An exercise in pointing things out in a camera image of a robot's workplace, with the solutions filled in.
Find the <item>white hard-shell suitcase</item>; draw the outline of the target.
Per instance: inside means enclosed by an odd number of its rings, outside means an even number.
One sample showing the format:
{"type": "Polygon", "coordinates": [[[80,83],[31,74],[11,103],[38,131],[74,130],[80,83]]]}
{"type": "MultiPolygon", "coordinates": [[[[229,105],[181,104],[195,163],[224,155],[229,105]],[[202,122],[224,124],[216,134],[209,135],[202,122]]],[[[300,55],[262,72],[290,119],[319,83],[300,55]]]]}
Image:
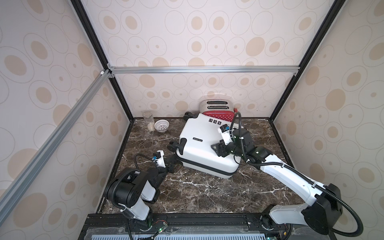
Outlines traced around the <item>white hard-shell suitcase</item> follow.
{"type": "Polygon", "coordinates": [[[176,160],[184,167],[223,179],[232,177],[239,167],[240,157],[232,154],[221,157],[211,148],[223,140],[220,127],[230,127],[231,123],[191,112],[186,112],[183,120],[186,123],[179,140],[171,141],[167,146],[175,154],[176,160]]]}

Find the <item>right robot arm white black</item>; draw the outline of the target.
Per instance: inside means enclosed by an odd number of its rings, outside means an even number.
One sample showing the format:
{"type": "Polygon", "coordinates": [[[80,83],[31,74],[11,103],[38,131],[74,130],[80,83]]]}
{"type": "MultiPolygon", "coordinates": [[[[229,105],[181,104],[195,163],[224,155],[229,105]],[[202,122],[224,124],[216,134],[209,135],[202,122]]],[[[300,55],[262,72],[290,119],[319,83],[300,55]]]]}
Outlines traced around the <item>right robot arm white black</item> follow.
{"type": "Polygon", "coordinates": [[[350,238],[363,233],[361,218],[342,200],[341,191],[337,186],[315,181],[287,165],[270,150],[256,146],[249,131],[243,128],[241,123],[224,124],[216,119],[211,122],[219,125],[218,132],[222,137],[217,144],[211,146],[219,157],[239,157],[246,164],[279,180],[304,201],[301,205],[272,206],[267,214],[275,224],[304,225],[321,235],[333,233],[350,238]],[[344,210],[347,210],[357,223],[357,229],[353,232],[334,228],[344,210]]]}

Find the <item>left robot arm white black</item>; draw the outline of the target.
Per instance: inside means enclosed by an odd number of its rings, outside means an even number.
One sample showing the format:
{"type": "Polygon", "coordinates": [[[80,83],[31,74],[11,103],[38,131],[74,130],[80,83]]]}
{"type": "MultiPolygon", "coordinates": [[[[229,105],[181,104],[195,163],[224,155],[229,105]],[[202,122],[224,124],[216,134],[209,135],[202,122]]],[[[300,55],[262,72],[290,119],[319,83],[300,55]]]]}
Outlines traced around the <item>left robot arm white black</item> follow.
{"type": "Polygon", "coordinates": [[[152,157],[135,154],[133,160],[135,167],[123,169],[109,181],[103,197],[120,210],[128,223],[148,231],[154,225],[153,211],[148,204],[158,200],[160,185],[181,161],[176,154],[165,158],[163,151],[157,151],[152,157]]]}

